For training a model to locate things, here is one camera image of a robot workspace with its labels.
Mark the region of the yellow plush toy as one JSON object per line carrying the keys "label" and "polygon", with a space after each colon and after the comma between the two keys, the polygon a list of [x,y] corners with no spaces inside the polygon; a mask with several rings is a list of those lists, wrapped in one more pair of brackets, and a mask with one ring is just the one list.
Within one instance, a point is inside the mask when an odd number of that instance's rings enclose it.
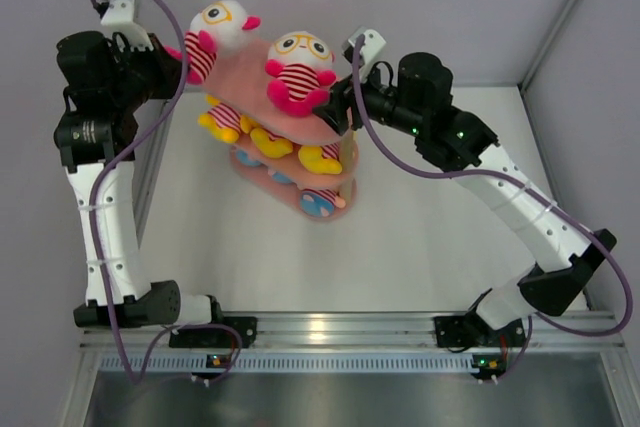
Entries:
{"label": "yellow plush toy", "polygon": [[293,143],[289,139],[276,135],[264,127],[253,128],[249,137],[265,157],[279,159],[293,152]]}
{"label": "yellow plush toy", "polygon": [[216,104],[202,113],[198,117],[198,124],[216,140],[227,144],[236,143],[256,126],[253,119],[225,103]]}

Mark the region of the peach-faced plush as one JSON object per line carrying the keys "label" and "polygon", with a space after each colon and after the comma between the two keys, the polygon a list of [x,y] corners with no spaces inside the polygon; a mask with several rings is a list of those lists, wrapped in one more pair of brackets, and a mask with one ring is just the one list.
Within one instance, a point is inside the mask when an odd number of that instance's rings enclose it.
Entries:
{"label": "peach-faced plush", "polygon": [[328,218],[346,207],[346,200],[332,189],[304,189],[300,192],[300,208],[309,216]]}

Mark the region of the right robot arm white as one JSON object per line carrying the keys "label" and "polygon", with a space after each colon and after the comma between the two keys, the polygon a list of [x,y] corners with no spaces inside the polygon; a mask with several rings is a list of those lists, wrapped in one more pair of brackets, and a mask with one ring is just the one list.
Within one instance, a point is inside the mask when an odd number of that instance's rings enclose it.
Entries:
{"label": "right robot arm white", "polygon": [[528,271],[482,293],[460,316],[464,339],[488,344],[516,320],[561,316],[611,258],[615,236],[570,218],[517,168],[486,123],[454,105],[453,74],[435,55],[405,55],[392,73],[394,85],[383,84],[377,61],[354,48],[344,57],[352,72],[334,84],[315,115],[339,134],[364,128],[383,155],[411,175],[456,181],[534,258]]}

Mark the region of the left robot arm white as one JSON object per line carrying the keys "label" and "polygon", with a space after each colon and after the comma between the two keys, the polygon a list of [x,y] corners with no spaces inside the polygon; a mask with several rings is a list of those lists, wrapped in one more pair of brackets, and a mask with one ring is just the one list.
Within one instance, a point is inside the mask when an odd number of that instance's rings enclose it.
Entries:
{"label": "left robot arm white", "polygon": [[74,192],[86,255],[85,300],[73,312],[80,328],[191,325],[204,346],[219,344],[226,323],[213,297],[150,281],[141,264],[133,176],[139,144],[136,110],[175,97],[181,63],[155,35],[145,46],[117,32],[69,35],[57,44],[67,85],[54,143]]}

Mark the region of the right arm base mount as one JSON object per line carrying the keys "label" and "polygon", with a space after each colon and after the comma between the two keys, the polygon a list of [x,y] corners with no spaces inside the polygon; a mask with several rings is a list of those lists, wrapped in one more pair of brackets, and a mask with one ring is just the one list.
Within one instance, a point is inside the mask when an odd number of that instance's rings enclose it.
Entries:
{"label": "right arm base mount", "polygon": [[472,376],[479,383],[497,385],[509,374],[527,350],[532,333],[532,318],[515,320],[493,330],[475,314],[436,316],[433,320],[436,344],[454,354],[475,348],[494,349],[494,353],[472,355]]}

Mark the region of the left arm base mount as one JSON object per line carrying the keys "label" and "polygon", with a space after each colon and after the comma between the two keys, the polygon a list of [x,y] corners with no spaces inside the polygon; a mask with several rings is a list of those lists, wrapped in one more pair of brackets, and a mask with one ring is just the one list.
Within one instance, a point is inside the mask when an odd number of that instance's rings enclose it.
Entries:
{"label": "left arm base mount", "polygon": [[240,352],[254,344],[257,327],[255,316],[226,316],[217,326],[208,324],[206,327],[187,326],[174,330],[169,337],[169,347],[220,350],[220,353],[206,355],[203,373],[194,373],[202,380],[212,380],[229,372]]}

